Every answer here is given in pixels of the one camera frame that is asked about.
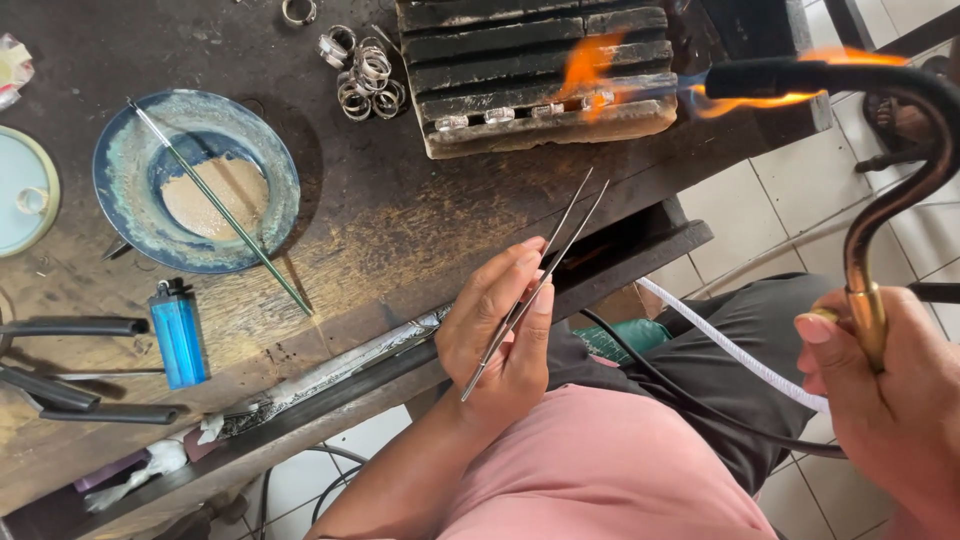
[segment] green bag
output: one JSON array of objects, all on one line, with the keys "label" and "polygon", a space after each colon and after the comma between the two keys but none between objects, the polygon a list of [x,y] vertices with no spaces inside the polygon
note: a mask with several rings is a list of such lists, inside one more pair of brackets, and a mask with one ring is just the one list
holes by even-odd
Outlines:
[{"label": "green bag", "polygon": [[[650,319],[634,319],[611,325],[631,347],[638,353],[649,351],[660,343],[673,339],[670,332]],[[617,345],[616,341],[602,328],[589,327],[573,331],[587,343],[587,350],[591,355],[606,358],[619,365],[625,365],[634,360]]]}]

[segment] paintbrush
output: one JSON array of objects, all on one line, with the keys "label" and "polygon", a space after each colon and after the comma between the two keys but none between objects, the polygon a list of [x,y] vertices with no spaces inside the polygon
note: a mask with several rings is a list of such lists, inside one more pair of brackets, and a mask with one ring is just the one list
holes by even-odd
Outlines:
[{"label": "paintbrush", "polygon": [[267,270],[270,270],[270,273],[274,275],[280,285],[282,285],[287,293],[290,294],[290,296],[294,299],[294,302],[297,303],[297,306],[300,306],[300,309],[302,309],[307,315],[313,316],[313,311],[310,310],[310,307],[307,306],[306,302],[303,301],[303,298],[300,297],[300,294],[297,293],[297,289],[291,286],[290,283],[284,280],[283,276],[277,272],[274,265],[267,258],[267,254],[263,253],[263,250],[253,243],[253,239],[250,238],[250,235],[244,231],[243,227],[237,223],[236,219],[233,219],[233,216],[230,215],[227,207],[220,202],[220,199],[217,198],[217,195],[206,185],[204,180],[200,178],[200,175],[197,174],[197,171],[193,170],[193,167],[186,162],[183,156],[180,155],[180,152],[177,152],[177,149],[170,144],[170,140],[163,136],[163,133],[160,132],[160,129],[156,126],[156,124],[154,124],[154,122],[147,116],[147,113],[138,107],[130,98],[127,98],[127,104],[133,107],[133,110],[136,111],[136,115],[139,116],[145,124],[147,124],[147,127],[150,128],[150,131],[154,132],[156,138],[160,139],[160,142],[163,143],[163,146],[167,148],[167,151],[170,152],[170,155],[174,157],[174,160],[179,163],[181,167],[183,167],[183,170],[186,171],[186,174],[193,179],[194,184],[196,184],[200,191],[206,195],[206,198],[210,200],[210,204],[212,204],[213,207],[220,212],[220,215],[224,216],[224,219],[227,220],[227,223],[230,223],[230,226],[233,227],[233,229],[241,238],[243,238],[243,241],[247,244],[247,246],[250,247],[250,249],[253,250],[256,256],[260,259],[260,262],[267,267]]}]

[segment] person's left hand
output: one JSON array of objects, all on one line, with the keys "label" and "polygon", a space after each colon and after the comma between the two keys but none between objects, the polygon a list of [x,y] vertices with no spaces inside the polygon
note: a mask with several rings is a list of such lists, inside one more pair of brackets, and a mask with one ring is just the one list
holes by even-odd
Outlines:
[{"label": "person's left hand", "polygon": [[[539,236],[490,259],[470,275],[437,331],[440,363],[453,379],[456,401],[514,301],[537,284]],[[553,316],[553,284],[547,282],[533,304],[493,353],[467,401],[465,419],[499,434],[526,416],[546,390],[546,344]]]}]

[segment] pile of rings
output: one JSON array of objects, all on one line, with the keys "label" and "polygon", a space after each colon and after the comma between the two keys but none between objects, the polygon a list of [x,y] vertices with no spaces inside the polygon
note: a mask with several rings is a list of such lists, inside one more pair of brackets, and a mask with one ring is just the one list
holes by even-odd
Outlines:
[{"label": "pile of rings", "polygon": [[337,100],[344,114],[360,122],[376,114],[393,118],[407,100],[403,85],[390,78],[390,61],[383,42],[356,34],[336,24],[317,41],[317,53],[341,73],[337,76]]}]

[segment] metal dish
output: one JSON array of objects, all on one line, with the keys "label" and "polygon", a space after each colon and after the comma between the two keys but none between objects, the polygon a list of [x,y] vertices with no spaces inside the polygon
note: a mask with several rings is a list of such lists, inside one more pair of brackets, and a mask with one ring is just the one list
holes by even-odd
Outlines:
[{"label": "metal dish", "polygon": [[[136,101],[193,166],[213,158],[246,160],[260,169],[270,202],[251,237],[268,254],[293,229],[300,179],[290,153],[258,116],[225,97],[168,90]],[[199,274],[223,274],[257,263],[240,238],[211,240],[191,233],[167,210],[161,188],[180,169],[133,109],[104,128],[93,152],[93,184],[113,227],[147,257]]]}]

